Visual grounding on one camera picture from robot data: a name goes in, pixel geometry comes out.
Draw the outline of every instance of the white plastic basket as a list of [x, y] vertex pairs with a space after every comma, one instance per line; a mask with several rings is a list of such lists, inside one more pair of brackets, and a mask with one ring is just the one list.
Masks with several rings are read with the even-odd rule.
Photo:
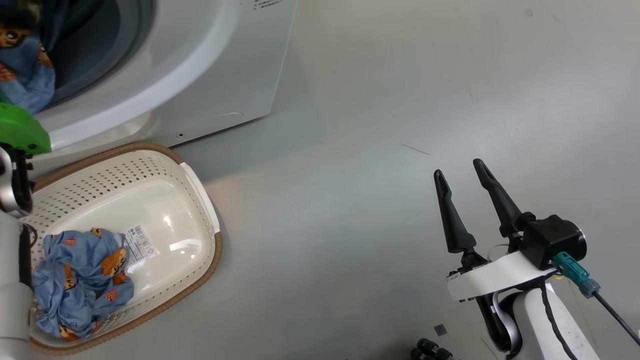
[[38, 187], [24, 219], [38, 234], [32, 272], [44, 258], [44, 237], [64, 230], [124, 233], [141, 225], [155, 251], [129, 265], [133, 298], [87, 338], [70, 343], [40, 330], [34, 302], [31, 343], [39, 352], [73, 354], [138, 326], [203, 285], [220, 261], [220, 223], [211, 201], [191, 168], [167, 148], [125, 145], [73, 164]]

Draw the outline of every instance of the gray floor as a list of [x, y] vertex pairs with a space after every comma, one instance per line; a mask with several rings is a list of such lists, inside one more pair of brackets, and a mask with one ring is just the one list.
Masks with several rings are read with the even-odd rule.
[[[74, 359], [404, 359], [436, 338], [497, 359], [450, 300], [432, 174], [480, 252], [502, 242], [471, 161], [523, 210], [588, 236], [584, 264], [640, 328], [637, 1], [301, 0], [270, 116], [178, 149], [225, 251], [212, 279]], [[598, 304], [559, 295], [603, 359], [637, 349]]]

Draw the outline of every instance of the white sticker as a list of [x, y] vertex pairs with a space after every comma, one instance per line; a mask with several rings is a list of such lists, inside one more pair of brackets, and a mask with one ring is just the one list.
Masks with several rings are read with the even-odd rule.
[[145, 228], [142, 227], [142, 225], [137, 225], [127, 230], [124, 241], [131, 249], [131, 255], [133, 255], [133, 258], [129, 261], [129, 265], [157, 254], [157, 249], [151, 243], [151, 240], [149, 240]]

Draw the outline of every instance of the cable connector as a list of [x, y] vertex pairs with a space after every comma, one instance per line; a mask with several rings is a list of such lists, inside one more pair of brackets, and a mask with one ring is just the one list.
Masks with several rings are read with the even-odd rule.
[[554, 257], [554, 267], [560, 274], [573, 281], [587, 299], [593, 297], [593, 293], [600, 290], [600, 284], [590, 279], [589, 272], [580, 266], [567, 252], [560, 252]]

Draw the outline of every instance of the washing machine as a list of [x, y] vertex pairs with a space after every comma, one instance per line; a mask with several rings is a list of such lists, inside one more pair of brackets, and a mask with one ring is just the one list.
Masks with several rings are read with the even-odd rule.
[[297, 0], [78, 0], [35, 117], [34, 175], [119, 145], [174, 146], [267, 115]]

